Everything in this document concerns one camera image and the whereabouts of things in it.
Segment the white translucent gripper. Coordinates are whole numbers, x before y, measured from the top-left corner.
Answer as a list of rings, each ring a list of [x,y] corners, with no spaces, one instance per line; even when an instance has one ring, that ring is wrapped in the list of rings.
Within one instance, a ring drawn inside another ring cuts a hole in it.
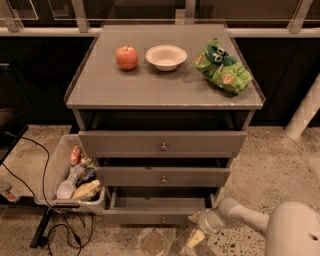
[[[187,240],[187,247],[194,248],[204,238],[205,234],[213,234],[217,230],[227,228],[229,223],[219,214],[217,209],[206,209],[197,211],[190,215],[188,219],[193,223],[198,223],[200,230],[193,230]]]

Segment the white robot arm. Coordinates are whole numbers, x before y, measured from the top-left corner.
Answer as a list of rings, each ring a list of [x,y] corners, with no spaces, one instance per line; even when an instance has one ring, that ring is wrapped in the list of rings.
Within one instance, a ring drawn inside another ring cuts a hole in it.
[[[218,229],[246,225],[265,237],[265,256],[320,256],[320,214],[294,201],[276,206],[270,214],[251,210],[232,198],[189,219],[197,224],[187,240],[189,248]]]

